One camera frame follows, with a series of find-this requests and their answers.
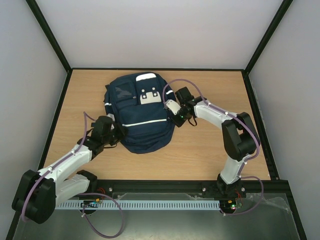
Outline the navy blue student backpack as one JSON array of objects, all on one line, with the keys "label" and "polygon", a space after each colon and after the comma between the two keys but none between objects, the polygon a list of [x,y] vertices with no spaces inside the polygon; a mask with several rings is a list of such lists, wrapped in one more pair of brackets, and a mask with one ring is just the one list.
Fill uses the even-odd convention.
[{"label": "navy blue student backpack", "polygon": [[105,88],[106,114],[125,129],[126,135],[120,142],[127,150],[147,154],[170,143],[175,124],[164,103],[175,101],[176,97],[158,73],[120,76]]}]

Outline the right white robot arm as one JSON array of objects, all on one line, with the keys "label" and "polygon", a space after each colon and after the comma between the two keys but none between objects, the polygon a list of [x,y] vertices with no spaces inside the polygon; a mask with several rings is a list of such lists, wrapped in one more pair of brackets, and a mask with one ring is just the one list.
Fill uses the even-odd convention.
[{"label": "right white robot arm", "polygon": [[251,116],[247,112],[228,112],[206,98],[194,97],[187,87],[179,89],[175,95],[177,102],[168,99],[164,105],[177,127],[199,118],[221,129],[227,159],[213,191],[218,198],[235,197],[242,188],[241,172],[245,164],[260,149],[260,139]]}]

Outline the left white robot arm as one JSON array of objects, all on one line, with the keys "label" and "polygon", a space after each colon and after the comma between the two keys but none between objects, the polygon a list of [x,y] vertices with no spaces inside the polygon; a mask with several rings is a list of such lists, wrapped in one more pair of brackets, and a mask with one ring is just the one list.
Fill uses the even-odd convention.
[{"label": "left white robot arm", "polygon": [[37,171],[27,170],[21,177],[12,209],[24,222],[44,223],[56,206],[86,192],[90,186],[87,173],[70,175],[92,161],[106,148],[115,146],[127,135],[127,129],[109,116],[100,116],[84,127],[76,145],[64,156]]}]

